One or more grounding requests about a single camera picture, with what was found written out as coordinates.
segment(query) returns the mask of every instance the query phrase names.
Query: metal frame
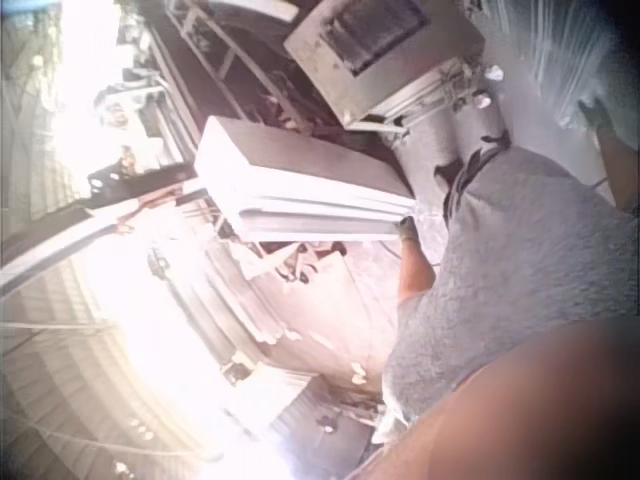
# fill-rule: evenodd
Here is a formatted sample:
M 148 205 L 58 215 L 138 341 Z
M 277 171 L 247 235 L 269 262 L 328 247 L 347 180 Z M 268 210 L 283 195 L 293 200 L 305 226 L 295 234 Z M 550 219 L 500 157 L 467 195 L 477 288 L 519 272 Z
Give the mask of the metal frame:
M 347 130 L 389 132 L 394 119 L 434 92 L 448 96 L 443 90 L 451 73 L 467 72 L 466 60 L 484 48 L 480 32 L 451 0 L 414 0 L 425 26 L 354 74 L 323 39 L 326 25 L 354 1 L 323 0 L 285 41 Z M 387 127 L 383 130 L 375 121 Z
M 304 116 L 298 111 L 298 109 L 296 109 L 293 103 L 291 103 L 291 101 L 280 90 L 280 88 L 278 88 L 278 86 L 269 78 L 267 73 L 256 63 L 251 55 L 249 55 L 242 47 L 240 47 L 240 45 L 238 45 L 236 41 L 231 38 L 231 36 L 229 36 L 220 25 L 218 25 L 213 19 L 211 19 L 209 15 L 207 15 L 192 0 L 185 0 L 185 4 L 188 6 L 188 10 L 187 17 L 182 25 L 180 25 L 180 22 L 175 17 L 176 11 L 175 9 L 172 9 L 175 8 L 173 7 L 173 5 L 168 6 L 166 10 L 167 16 L 180 31 L 182 37 L 185 39 L 191 50 L 193 50 L 193 53 L 196 55 L 198 60 L 200 60 L 202 66 L 205 68 L 211 79 L 216 83 L 216 85 L 218 85 L 227 101 L 229 101 L 234 110 L 236 110 L 238 116 L 241 119 L 247 119 L 246 114 L 242 111 L 239 103 L 233 97 L 233 94 L 224 82 L 224 78 L 226 77 L 229 68 L 236 58 L 238 58 L 245 64 L 247 69 L 264 86 L 269 94 L 278 101 L 282 109 L 296 123 L 300 132 L 304 135 L 311 135 L 313 133 L 313 125 L 304 118 Z M 204 22 L 204 24 L 207 25 L 207 27 L 209 27 L 209 29 L 229 47 L 229 50 L 224 57 L 224 61 L 217 71 L 209 64 L 208 60 L 189 38 L 189 33 L 193 27 L 193 22 L 195 22 L 196 19 L 200 19 L 202 22 Z

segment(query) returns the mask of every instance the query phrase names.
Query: metal rail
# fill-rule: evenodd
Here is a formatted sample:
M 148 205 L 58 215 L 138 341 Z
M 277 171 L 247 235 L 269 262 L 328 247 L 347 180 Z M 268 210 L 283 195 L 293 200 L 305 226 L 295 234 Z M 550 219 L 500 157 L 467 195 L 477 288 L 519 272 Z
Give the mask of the metal rail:
M 258 79 L 258 81 L 264 86 L 264 88 L 278 101 L 282 109 L 287 113 L 287 115 L 295 122 L 300 132 L 304 135 L 311 135 L 313 133 L 313 125 L 305 119 L 298 109 L 291 103 L 291 101 L 287 98 L 287 96 L 278 88 L 278 86 L 269 78 L 267 73 L 256 63 L 256 61 L 249 55 L 240 45 L 236 43 L 236 41 L 231 38 L 224 29 L 218 25 L 214 20 L 209 17 L 199 6 L 197 6 L 192 0 L 185 0 L 184 2 L 189 10 L 187 12 L 187 19 L 185 21 L 185 27 L 191 28 L 193 22 L 196 19 L 200 19 L 204 24 L 209 27 L 213 33 L 215 33 L 224 43 L 227 44 L 229 50 L 225 55 L 224 61 L 222 62 L 222 66 L 218 71 L 215 71 L 208 63 L 204 55 L 197 49 L 196 45 L 188 39 L 187 30 L 183 29 L 179 26 L 179 23 L 172 15 L 172 12 L 167 10 L 167 15 L 171 18 L 171 21 L 176 24 L 176 27 L 180 30 L 183 38 L 187 41 L 187 44 L 194 51 L 194 54 L 198 57 L 198 59 L 202 62 L 203 66 L 209 72 L 211 77 L 214 79 L 216 84 L 220 86 L 220 84 L 224 85 L 224 87 L 220 87 L 223 90 L 223 94 L 227 97 L 225 90 L 228 91 L 228 87 L 224 84 L 224 77 L 226 76 L 232 62 L 237 57 L 241 60 L 247 69 Z

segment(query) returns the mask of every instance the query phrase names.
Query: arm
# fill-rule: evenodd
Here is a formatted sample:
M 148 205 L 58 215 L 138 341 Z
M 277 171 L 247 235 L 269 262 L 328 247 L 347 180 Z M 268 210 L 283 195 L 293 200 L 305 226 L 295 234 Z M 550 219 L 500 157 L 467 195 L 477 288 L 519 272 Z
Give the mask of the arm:
M 430 290 L 436 280 L 436 273 L 420 247 L 413 217 L 407 217 L 400 223 L 400 240 L 402 260 L 398 288 L 399 304 Z
M 629 212 L 638 203 L 638 152 L 618 138 L 611 118 L 599 99 L 594 101 L 592 107 L 587 107 L 583 102 L 578 102 L 578 106 L 596 133 L 616 207 Z
M 606 337 L 576 325 L 518 347 L 477 372 L 349 478 L 635 478 L 588 470 L 608 439 L 611 419 L 625 405 L 637 405 Z

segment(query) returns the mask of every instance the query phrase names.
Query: metal box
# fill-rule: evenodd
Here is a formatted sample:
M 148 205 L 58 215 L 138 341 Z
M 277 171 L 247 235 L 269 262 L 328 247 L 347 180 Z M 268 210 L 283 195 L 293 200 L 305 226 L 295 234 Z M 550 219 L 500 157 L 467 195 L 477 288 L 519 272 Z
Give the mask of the metal box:
M 285 42 L 347 129 L 398 116 L 483 47 L 452 0 L 324 0 Z

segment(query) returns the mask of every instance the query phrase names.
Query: workshop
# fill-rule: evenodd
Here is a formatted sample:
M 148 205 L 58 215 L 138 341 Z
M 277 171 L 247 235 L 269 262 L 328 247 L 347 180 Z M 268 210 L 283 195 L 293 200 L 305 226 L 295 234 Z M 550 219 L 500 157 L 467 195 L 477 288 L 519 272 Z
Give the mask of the workshop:
M 640 478 L 633 23 L 3 0 L 1 477 Z

